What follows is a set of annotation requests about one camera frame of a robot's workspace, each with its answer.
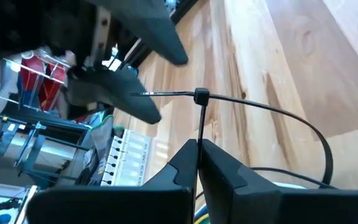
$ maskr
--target red object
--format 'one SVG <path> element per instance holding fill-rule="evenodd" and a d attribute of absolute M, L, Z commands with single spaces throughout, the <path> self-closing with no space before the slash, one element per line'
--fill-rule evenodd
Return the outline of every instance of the red object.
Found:
<path fill-rule="evenodd" d="M 53 70 L 54 65 L 47 65 L 46 74 L 49 75 Z M 62 82 L 65 81 L 65 71 L 63 68 L 57 67 L 56 70 L 52 73 L 52 77 L 60 80 Z M 40 91 L 38 93 L 38 100 L 40 102 L 40 109 L 42 111 L 48 111 L 49 108 L 52 110 L 51 105 L 53 103 L 53 99 L 57 96 L 60 88 L 60 83 L 54 80 L 44 78 Z"/>
<path fill-rule="evenodd" d="M 32 57 L 30 59 L 22 59 L 22 65 L 29 67 L 37 72 L 45 73 L 44 65 L 42 61 L 37 57 Z M 23 87 L 25 91 L 33 90 L 35 86 L 35 81 L 37 80 L 37 74 L 31 72 L 25 68 L 20 69 Z"/>
<path fill-rule="evenodd" d="M 82 116 L 82 117 L 76 119 L 75 122 L 76 122 L 77 124 L 79 124 L 79 123 L 84 122 L 87 118 L 88 118 L 88 116 Z"/>

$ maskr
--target wooden floor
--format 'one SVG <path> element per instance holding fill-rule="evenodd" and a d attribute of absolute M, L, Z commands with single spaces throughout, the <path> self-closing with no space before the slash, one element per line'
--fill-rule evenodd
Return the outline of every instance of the wooden floor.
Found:
<path fill-rule="evenodd" d="M 174 67 L 150 54 L 140 66 L 146 89 L 206 87 L 291 111 L 328 139 L 334 155 L 332 184 L 358 189 L 358 1 L 199 0 L 177 31 L 189 64 Z M 116 124 L 155 138 L 150 176 L 196 136 L 200 112 L 191 98 L 154 100 L 163 116 L 159 124 L 115 113 Z M 208 139 L 248 166 L 323 176 L 320 142 L 294 119 L 211 100 L 205 129 Z M 316 187 L 281 174 L 261 174 Z"/>

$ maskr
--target black plastic clip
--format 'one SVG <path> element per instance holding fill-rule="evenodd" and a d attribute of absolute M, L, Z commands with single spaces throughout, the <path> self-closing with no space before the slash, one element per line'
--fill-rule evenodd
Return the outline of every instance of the black plastic clip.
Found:
<path fill-rule="evenodd" d="M 209 90 L 207 88 L 196 88 L 193 99 L 197 105 L 208 106 Z"/>

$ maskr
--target yellow wire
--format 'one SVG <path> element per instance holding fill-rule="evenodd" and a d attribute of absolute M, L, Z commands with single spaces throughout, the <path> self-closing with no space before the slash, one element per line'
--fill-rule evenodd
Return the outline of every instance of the yellow wire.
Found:
<path fill-rule="evenodd" d="M 194 224 L 200 224 L 202 221 L 204 221 L 204 219 L 209 218 L 208 214 L 203 215 L 202 217 L 200 217 L 199 219 L 197 219 L 197 221 L 194 222 Z"/>

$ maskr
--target wire rack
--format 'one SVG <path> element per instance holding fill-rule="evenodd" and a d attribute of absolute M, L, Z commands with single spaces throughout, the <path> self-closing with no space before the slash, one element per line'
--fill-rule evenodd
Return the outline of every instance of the wire rack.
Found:
<path fill-rule="evenodd" d="M 37 58 L 37 61 L 40 61 L 42 63 L 43 69 L 40 71 L 40 69 L 36 70 L 33 68 L 30 68 L 29 66 L 24 65 L 23 60 L 28 59 L 34 59 Z M 64 85 L 65 78 L 57 79 L 54 77 L 55 73 L 59 69 L 60 72 L 62 70 L 65 72 L 70 68 L 69 62 L 66 60 L 67 55 L 65 58 L 57 58 L 53 57 L 50 54 L 47 53 L 47 51 L 43 49 L 38 50 L 32 50 L 30 52 L 23 53 L 21 55 L 16 55 L 15 57 L 11 58 L 4 58 L 4 61 L 0 64 L 0 98 L 4 99 L 6 101 L 15 103 L 20 108 L 21 106 L 24 106 L 26 108 L 31 108 L 36 111 L 43 111 L 44 113 L 53 113 L 58 116 L 57 111 L 57 99 L 59 96 L 59 91 L 57 91 L 56 94 L 52 95 L 53 100 L 46 106 L 41 107 L 38 94 L 41 91 L 41 86 L 44 80 L 52 80 L 54 84 L 58 84 L 58 87 L 60 85 Z M 50 71 L 47 73 L 47 66 L 50 67 Z M 35 79 L 34 85 L 31 90 L 25 90 L 22 81 L 22 74 L 28 71 L 29 76 L 31 78 Z M 6 96 L 6 87 L 8 86 L 8 83 L 13 82 L 11 80 L 13 77 L 17 76 L 17 96 L 12 97 L 11 93 L 9 96 Z"/>

